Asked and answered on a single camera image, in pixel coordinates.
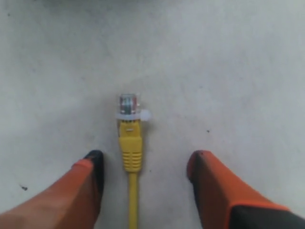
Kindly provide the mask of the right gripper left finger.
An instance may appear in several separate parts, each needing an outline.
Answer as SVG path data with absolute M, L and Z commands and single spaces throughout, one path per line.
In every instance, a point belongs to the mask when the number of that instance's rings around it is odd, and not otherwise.
M 101 209 L 104 157 L 90 151 L 50 187 L 0 215 L 2 229 L 92 229 Z

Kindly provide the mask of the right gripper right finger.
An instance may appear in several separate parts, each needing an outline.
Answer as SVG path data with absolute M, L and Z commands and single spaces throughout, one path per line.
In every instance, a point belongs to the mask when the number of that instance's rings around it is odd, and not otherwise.
M 303 229 L 304 218 L 265 198 L 212 152 L 197 150 L 187 177 L 204 229 Z

